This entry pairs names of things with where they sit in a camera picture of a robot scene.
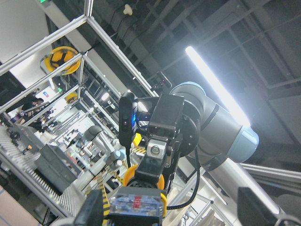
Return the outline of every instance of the ceiling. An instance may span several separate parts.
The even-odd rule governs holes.
[[[84,1],[53,2],[70,20],[83,12]],[[248,161],[301,171],[301,1],[94,0],[92,15],[151,85],[163,71],[173,86],[197,82],[221,104],[185,54],[193,46],[260,136]],[[78,30],[129,89],[147,95],[89,25]]]

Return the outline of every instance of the fluorescent light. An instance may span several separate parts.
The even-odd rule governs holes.
[[[109,93],[105,93],[102,96],[102,100],[105,101],[109,97]]]
[[[205,177],[201,176],[201,179],[214,192],[214,194],[216,194],[216,196],[222,201],[222,203],[224,203],[225,205],[227,205],[226,201],[221,197],[220,194],[218,194],[218,192],[211,186],[211,184],[209,184],[209,182],[205,179]]]
[[[53,90],[55,90],[55,85],[54,85],[52,79],[49,79],[49,83],[50,83],[51,88],[52,88]]]
[[[194,50],[193,47],[189,46],[185,49],[186,53],[203,74],[206,80],[209,82],[213,90],[216,92],[220,100],[226,106],[228,111],[232,114],[233,118],[244,126],[249,127],[250,121],[248,120],[246,114],[236,103],[234,98],[230,93],[225,89],[225,87],[220,83],[215,74],[210,70],[207,64],[203,61],[200,55]]]
[[[148,112],[147,108],[144,106],[142,102],[138,102],[138,108],[143,112]]]

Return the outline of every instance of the bolt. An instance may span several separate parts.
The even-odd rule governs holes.
[[[153,146],[153,147],[151,147],[150,152],[153,153],[153,154],[159,154],[160,149],[159,149],[158,146]]]

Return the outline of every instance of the black cable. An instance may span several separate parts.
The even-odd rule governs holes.
[[[131,147],[126,147],[126,155],[127,155],[127,167],[131,167],[131,161],[130,161],[130,149]]]
[[[197,192],[198,192],[198,186],[199,186],[199,180],[200,180],[200,177],[201,177],[201,174],[199,172],[199,168],[200,168],[200,164],[199,164],[199,161],[198,161],[198,150],[197,148],[194,149],[194,152],[195,152],[195,155],[196,155],[196,165],[195,165],[195,169],[197,171],[197,181],[196,181],[196,186],[192,192],[192,195],[190,197],[190,199],[183,203],[183,204],[180,204],[180,205],[176,205],[176,206],[167,206],[167,209],[168,210],[176,210],[176,209],[181,209],[185,206],[188,206],[189,204],[191,204],[194,200],[194,198],[196,197],[197,195]]]

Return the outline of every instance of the red object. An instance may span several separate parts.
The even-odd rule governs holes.
[[[140,208],[141,206],[141,196],[135,196],[133,207]]]

